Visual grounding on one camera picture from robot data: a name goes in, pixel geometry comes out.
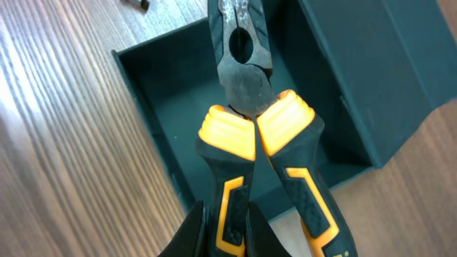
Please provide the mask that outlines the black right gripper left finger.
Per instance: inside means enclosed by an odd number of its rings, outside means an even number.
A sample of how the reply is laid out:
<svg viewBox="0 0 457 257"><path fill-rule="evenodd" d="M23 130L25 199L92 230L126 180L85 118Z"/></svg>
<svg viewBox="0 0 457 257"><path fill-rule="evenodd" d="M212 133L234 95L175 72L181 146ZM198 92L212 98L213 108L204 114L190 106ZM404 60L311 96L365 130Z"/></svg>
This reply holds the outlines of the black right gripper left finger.
<svg viewBox="0 0 457 257"><path fill-rule="evenodd" d="M206 256L206 207L197 201L159 257Z"/></svg>

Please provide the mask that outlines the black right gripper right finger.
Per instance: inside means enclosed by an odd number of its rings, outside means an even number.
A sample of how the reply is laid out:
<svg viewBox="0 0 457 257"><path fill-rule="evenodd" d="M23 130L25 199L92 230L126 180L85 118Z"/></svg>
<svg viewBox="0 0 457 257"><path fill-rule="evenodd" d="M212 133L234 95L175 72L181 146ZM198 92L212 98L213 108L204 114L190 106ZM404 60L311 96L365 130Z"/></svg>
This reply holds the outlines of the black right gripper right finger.
<svg viewBox="0 0 457 257"><path fill-rule="evenodd" d="M248 257L291 257L255 203L246 215L246 251Z"/></svg>

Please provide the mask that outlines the orange black pliers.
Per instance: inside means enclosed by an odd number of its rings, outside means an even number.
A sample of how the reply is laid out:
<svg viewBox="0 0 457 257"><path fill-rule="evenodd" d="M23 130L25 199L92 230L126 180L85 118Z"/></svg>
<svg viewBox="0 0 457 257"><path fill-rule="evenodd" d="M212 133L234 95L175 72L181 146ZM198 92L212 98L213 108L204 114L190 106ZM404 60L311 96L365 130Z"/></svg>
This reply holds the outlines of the orange black pliers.
<svg viewBox="0 0 457 257"><path fill-rule="evenodd" d="M322 118L295 91L272 91L262 3L210 0L208 19L228 103L209 109L196 140L215 178L207 254L247 256L246 215L261 142L301 218L312 255L356 256L353 236L316 165Z"/></svg>

